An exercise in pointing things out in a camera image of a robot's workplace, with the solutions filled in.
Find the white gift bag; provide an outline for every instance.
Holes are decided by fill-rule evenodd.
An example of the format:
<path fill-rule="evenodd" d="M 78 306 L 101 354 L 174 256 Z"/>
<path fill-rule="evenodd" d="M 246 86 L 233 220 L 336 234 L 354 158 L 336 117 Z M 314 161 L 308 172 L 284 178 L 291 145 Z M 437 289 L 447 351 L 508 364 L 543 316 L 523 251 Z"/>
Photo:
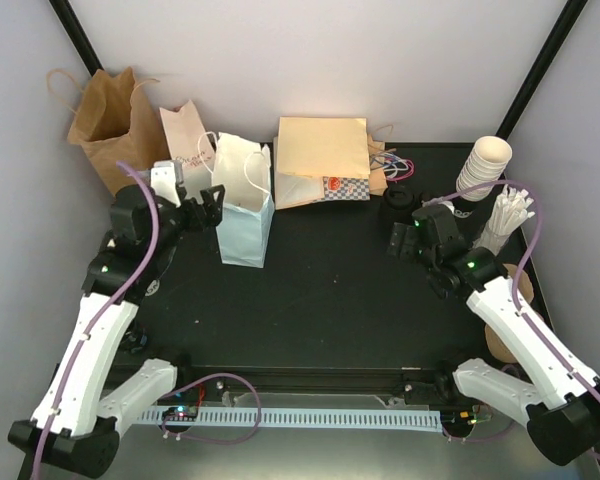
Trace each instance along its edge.
<path fill-rule="evenodd" d="M 262 268 L 273 217 L 271 152 L 236 135 L 216 142 L 212 185 L 224 185 L 222 222 L 216 227 L 222 263 Z"/>

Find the checkered bag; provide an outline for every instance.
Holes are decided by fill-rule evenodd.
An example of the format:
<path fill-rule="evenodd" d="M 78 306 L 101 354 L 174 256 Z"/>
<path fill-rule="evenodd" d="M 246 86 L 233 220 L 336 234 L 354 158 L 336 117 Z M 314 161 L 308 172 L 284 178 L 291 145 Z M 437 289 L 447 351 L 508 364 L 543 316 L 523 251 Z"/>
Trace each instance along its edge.
<path fill-rule="evenodd" d="M 323 177 L 324 198 L 316 202 L 331 200 L 369 200 L 369 179 Z"/>

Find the bag handle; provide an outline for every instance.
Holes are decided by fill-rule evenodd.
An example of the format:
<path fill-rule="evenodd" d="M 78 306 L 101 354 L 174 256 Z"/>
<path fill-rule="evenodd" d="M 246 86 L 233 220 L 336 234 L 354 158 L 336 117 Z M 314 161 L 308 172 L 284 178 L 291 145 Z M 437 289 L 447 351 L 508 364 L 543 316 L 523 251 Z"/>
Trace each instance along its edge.
<path fill-rule="evenodd" d="M 133 97 L 133 94 L 135 93 L 135 91 L 140 88 L 142 85 L 146 85 L 147 83 L 160 83 L 160 80 L 158 80 L 157 78 L 143 78 L 142 80 L 140 80 L 135 87 L 133 87 L 133 90 L 131 90 L 131 96 Z"/>
<path fill-rule="evenodd" d="M 204 159 L 204 156 L 202 155 L 202 152 L 200 151 L 200 140 L 202 140 L 204 137 L 206 137 L 208 135 L 212 135 L 213 136 L 213 141 L 216 144 L 216 148 L 218 148 L 218 136 L 215 134 L 215 132 L 211 132 L 211 131 L 204 132 L 202 135 L 200 135 L 198 137 L 198 157 L 200 157 L 200 160 L 202 161 L 202 164 L 204 165 L 204 168 L 206 168 L 209 173 L 213 174 L 213 170 L 211 170 L 209 168 L 209 165 L 207 165 L 207 161 Z"/>
<path fill-rule="evenodd" d="M 69 104 L 69 102 L 67 102 L 64 98 L 62 98 L 62 96 L 58 92 L 56 92 L 53 89 L 53 87 L 51 86 L 51 77 L 53 77 L 56 73 L 61 73 L 65 77 L 67 77 L 69 80 L 71 80 L 71 82 L 76 86 L 76 88 L 78 90 L 80 90 L 81 93 L 84 93 L 84 89 L 80 86 L 80 84 L 76 80 L 76 77 L 71 75 L 69 72 L 67 72 L 63 68 L 54 68 L 53 70 L 49 70 L 47 72 L 47 90 L 49 91 L 49 93 L 51 95 L 56 97 L 60 101 L 60 103 L 62 103 L 65 107 L 67 107 L 69 110 L 71 110 L 75 115 L 77 113 L 76 110 Z"/>
<path fill-rule="evenodd" d="M 249 159 L 253 156 L 253 155 L 260 155 L 262 158 L 264 158 L 265 160 L 267 159 L 267 157 L 264 156 L 264 153 L 262 152 L 251 152 L 249 155 L 247 155 L 247 157 L 244 159 L 244 167 L 243 167 L 243 171 L 244 171 L 244 176 L 247 179 L 247 182 L 249 182 L 251 184 L 251 186 L 253 188 L 257 188 L 258 190 L 260 190 L 262 193 L 264 193 L 265 195 L 271 195 L 271 191 L 267 190 L 266 188 L 262 188 L 260 185 L 256 185 L 255 183 L 253 183 L 251 181 L 251 179 L 249 178 L 249 175 L 247 174 L 247 165 L 249 164 Z"/>

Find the gray wall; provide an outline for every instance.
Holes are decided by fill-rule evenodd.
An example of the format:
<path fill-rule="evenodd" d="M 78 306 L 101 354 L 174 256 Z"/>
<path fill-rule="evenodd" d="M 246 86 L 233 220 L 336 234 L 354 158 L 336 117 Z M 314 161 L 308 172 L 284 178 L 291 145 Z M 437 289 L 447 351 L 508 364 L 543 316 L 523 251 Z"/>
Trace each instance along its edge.
<path fill-rule="evenodd" d="M 600 373 L 600 0 L 589 2 L 511 137 L 509 176 L 538 192 L 534 255 L 556 330 Z"/>
<path fill-rule="evenodd" d="M 367 117 L 394 141 L 495 132 L 565 0 L 73 0 L 103 65 L 271 141 L 280 116 Z"/>
<path fill-rule="evenodd" d="M 62 356 L 109 203 L 66 143 L 71 113 L 45 86 L 54 67 L 80 81 L 87 72 L 48 1 L 17 3 L 0 2 L 0 479 L 17 475 L 7 432 L 29 418 Z M 68 85 L 58 81 L 73 101 Z"/>

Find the purple cable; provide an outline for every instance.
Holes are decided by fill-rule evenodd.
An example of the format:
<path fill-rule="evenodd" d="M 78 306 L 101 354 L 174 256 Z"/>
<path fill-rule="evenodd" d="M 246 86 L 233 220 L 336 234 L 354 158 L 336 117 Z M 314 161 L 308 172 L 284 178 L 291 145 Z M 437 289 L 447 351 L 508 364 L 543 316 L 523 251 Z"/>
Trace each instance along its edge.
<path fill-rule="evenodd" d="M 171 417 L 166 417 L 162 421 L 162 431 L 165 435 L 169 435 L 172 437 L 186 438 L 187 440 L 195 440 L 197 442 L 211 443 L 214 445 L 237 445 L 239 443 L 246 442 L 247 440 L 249 440 L 251 437 L 253 437 L 256 434 L 256 432 L 258 431 L 258 426 L 260 425 L 260 422 L 262 421 L 262 403 L 260 402 L 260 397 L 258 396 L 258 393 L 256 392 L 256 389 L 254 388 L 254 386 L 251 385 L 251 383 L 249 383 L 246 379 L 242 378 L 239 375 L 234 375 L 233 373 L 214 373 L 213 375 L 207 375 L 206 377 L 199 378 L 198 380 L 190 383 L 189 385 L 186 385 L 182 388 L 179 388 L 178 390 L 174 390 L 173 392 L 164 395 L 162 398 L 172 397 L 174 395 L 177 395 L 178 393 L 182 393 L 182 392 L 190 390 L 194 387 L 197 387 L 198 385 L 201 385 L 204 382 L 213 380 L 214 378 L 233 378 L 234 380 L 238 380 L 239 382 L 243 383 L 251 391 L 251 393 L 253 393 L 253 396 L 256 400 L 256 405 L 258 407 L 258 413 L 256 415 L 256 421 L 253 424 L 253 427 L 251 427 L 251 430 L 249 430 L 249 432 L 247 432 L 243 436 L 238 437 L 234 440 L 219 440 L 219 439 L 215 439 L 215 438 L 197 437 L 195 435 L 182 435 L 182 434 L 169 432 L 167 430 L 167 427 L 166 427 L 167 420 L 169 420 Z"/>
<path fill-rule="evenodd" d="M 153 196 L 151 195 L 149 187 L 145 185 L 140 175 L 129 165 L 127 165 L 124 162 L 117 162 L 116 165 L 118 166 L 118 168 L 124 170 L 127 174 L 129 174 L 130 177 L 132 177 L 136 181 L 136 183 L 140 187 L 140 190 L 142 190 L 142 193 L 145 199 L 147 200 L 147 203 L 149 204 L 149 211 L 151 212 L 151 240 L 149 241 L 147 253 L 145 253 L 144 258 L 136 268 L 135 272 L 133 272 L 129 279 L 126 282 L 124 282 L 124 284 L 118 289 L 118 291 L 116 291 L 116 293 L 114 293 L 111 296 L 111 298 L 107 300 L 107 302 L 100 308 L 100 310 L 98 310 L 98 312 L 89 321 L 89 323 L 87 324 L 87 328 L 85 328 L 84 330 L 84 333 L 86 335 L 89 335 L 91 330 L 93 330 L 93 327 L 95 327 L 96 323 L 98 323 L 98 320 L 100 320 L 100 317 L 102 317 L 104 312 L 106 312 L 111 305 L 116 303 L 120 299 L 120 297 L 122 297 L 122 295 L 124 295 L 124 293 L 129 289 L 129 287 L 133 285 L 133 283 L 138 279 L 140 274 L 144 271 L 149 261 L 151 260 L 153 252 L 155 251 L 156 245 L 158 243 L 158 209 L 156 207 L 155 201 L 153 200 Z M 62 377 L 60 378 L 60 382 L 58 384 L 58 390 L 56 391 L 55 397 L 53 398 L 53 403 L 51 405 L 51 408 L 53 410 L 57 410 L 58 406 L 60 405 L 60 402 L 62 401 L 62 394 L 64 393 L 64 390 L 67 386 L 67 382 L 69 381 L 69 375 L 71 374 L 71 370 L 73 369 L 73 366 L 76 363 L 76 359 L 78 358 L 78 355 L 80 354 L 83 345 L 84 340 L 78 340 L 75 348 L 73 349 L 73 352 L 71 353 L 71 356 L 69 357 L 67 367 L 62 373 Z M 42 429 L 42 433 L 40 434 L 40 439 L 38 440 L 38 446 L 36 448 L 36 453 L 33 459 L 33 480 L 40 480 L 40 465 L 42 463 L 42 452 L 44 450 L 44 445 L 49 436 L 49 432 L 51 431 L 51 425 L 53 424 L 55 416 L 55 413 L 49 415 L 44 425 L 44 428 Z"/>
<path fill-rule="evenodd" d="M 512 370 L 513 372 L 515 372 L 516 377 L 520 378 L 520 375 L 518 374 L 518 370 L 512 364 L 505 365 L 504 367 L 501 368 L 501 370 L 503 372 L 506 372 L 507 370 Z M 444 428 L 444 425 L 442 426 L 442 433 L 443 433 L 443 435 L 448 437 L 450 440 L 458 440 L 458 441 L 461 441 L 462 443 L 487 443 L 487 442 L 493 442 L 495 440 L 500 440 L 501 438 L 506 437 L 507 434 L 511 430 L 513 430 L 513 427 L 515 424 L 516 424 L 516 422 L 511 420 L 509 422 L 509 425 L 507 425 L 501 432 L 494 433 L 493 435 L 489 435 L 488 437 L 482 437 L 482 438 L 454 437 L 449 432 L 447 432 L 447 430 Z"/>
<path fill-rule="evenodd" d="M 447 195 L 442 198 L 436 198 L 436 199 L 432 200 L 431 202 L 427 202 L 427 203 L 428 204 L 440 203 L 440 202 L 444 202 L 447 200 L 452 200 L 461 195 L 464 195 L 465 193 L 469 193 L 474 190 L 478 190 L 480 188 L 493 187 L 495 185 L 512 185 L 517 188 L 523 188 L 529 192 L 529 195 L 531 196 L 531 198 L 534 199 L 535 205 L 536 205 L 535 210 L 536 210 L 536 217 L 538 219 L 537 223 L 536 223 L 536 228 L 533 232 L 533 237 L 531 238 L 531 241 L 529 242 L 527 250 L 524 252 L 524 254 L 522 255 L 522 258 L 520 259 L 520 264 L 518 265 L 518 269 L 516 270 L 516 273 L 513 277 L 513 286 L 511 289 L 512 290 L 511 296 L 513 298 L 513 304 L 516 306 L 516 309 L 518 311 L 520 311 L 522 309 L 522 305 L 520 304 L 520 299 L 518 298 L 518 295 L 516 295 L 516 292 L 518 291 L 518 283 L 520 282 L 520 276 L 522 275 L 522 271 L 524 270 L 525 265 L 531 258 L 531 253 L 533 252 L 533 249 L 536 247 L 536 244 L 538 243 L 538 239 L 540 238 L 540 231 L 542 230 L 542 225 L 544 223 L 544 214 L 542 211 L 542 205 L 540 204 L 540 201 L 538 200 L 538 196 L 535 193 L 533 193 L 533 190 L 520 182 L 515 182 L 512 180 L 495 180 L 493 182 L 487 182 L 487 183 L 482 183 L 480 185 L 475 185 L 471 188 L 467 188 L 466 190 L 461 190 L 460 192 L 453 193 L 451 195 Z M 575 378 L 591 394 L 591 396 L 593 398 L 595 398 L 596 401 L 600 404 L 600 393 L 598 393 L 598 391 L 592 385 L 589 385 L 589 382 L 587 382 L 580 373 L 575 371 L 573 365 L 571 365 L 571 363 L 569 363 L 569 360 L 567 360 L 560 353 L 560 351 L 549 341 L 549 339 L 547 337 L 545 337 L 545 335 L 538 328 L 538 326 L 533 322 L 533 320 L 531 320 L 529 315 L 527 315 L 526 313 L 522 313 L 522 318 L 524 318 L 524 321 L 527 323 L 527 325 L 529 325 L 529 328 L 531 328 L 531 330 L 533 330 L 533 332 L 538 336 L 538 338 L 542 341 L 542 343 L 544 343 L 546 345 L 546 347 L 549 349 L 549 351 L 558 359 L 558 361 L 565 368 L 565 370 L 567 370 L 569 373 L 571 373 L 573 378 Z M 597 460 L 600 461 L 600 454 L 595 453 L 591 450 L 588 453 L 589 453 L 589 455 L 593 456 L 594 458 L 596 458 Z"/>

